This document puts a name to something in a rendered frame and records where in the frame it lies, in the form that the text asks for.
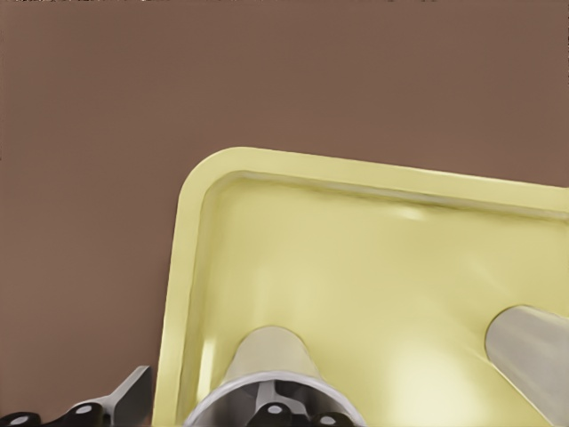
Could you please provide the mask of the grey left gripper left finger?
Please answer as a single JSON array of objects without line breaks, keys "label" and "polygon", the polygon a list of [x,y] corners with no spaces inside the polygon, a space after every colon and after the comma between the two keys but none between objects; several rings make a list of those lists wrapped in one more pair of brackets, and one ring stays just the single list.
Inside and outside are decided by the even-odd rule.
[{"label": "grey left gripper left finger", "polygon": [[138,427],[152,409],[152,368],[136,367],[110,394],[75,403],[51,421],[38,413],[0,417],[0,427]]}]

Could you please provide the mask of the pale yellow rectangular tray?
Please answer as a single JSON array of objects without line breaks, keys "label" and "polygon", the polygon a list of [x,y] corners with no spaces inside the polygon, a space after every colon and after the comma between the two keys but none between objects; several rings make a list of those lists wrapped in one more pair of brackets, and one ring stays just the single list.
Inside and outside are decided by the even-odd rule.
[{"label": "pale yellow rectangular tray", "polygon": [[569,317],[569,188],[224,149],[180,190],[152,422],[281,326],[369,427],[549,427],[485,355],[522,304]]}]

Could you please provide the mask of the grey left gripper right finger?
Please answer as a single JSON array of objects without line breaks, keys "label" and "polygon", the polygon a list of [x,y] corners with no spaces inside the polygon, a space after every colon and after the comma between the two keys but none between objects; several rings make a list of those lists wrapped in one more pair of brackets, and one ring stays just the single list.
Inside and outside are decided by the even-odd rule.
[{"label": "grey left gripper right finger", "polygon": [[344,412],[312,410],[305,401],[281,390],[279,383],[259,385],[253,427],[357,427]]}]

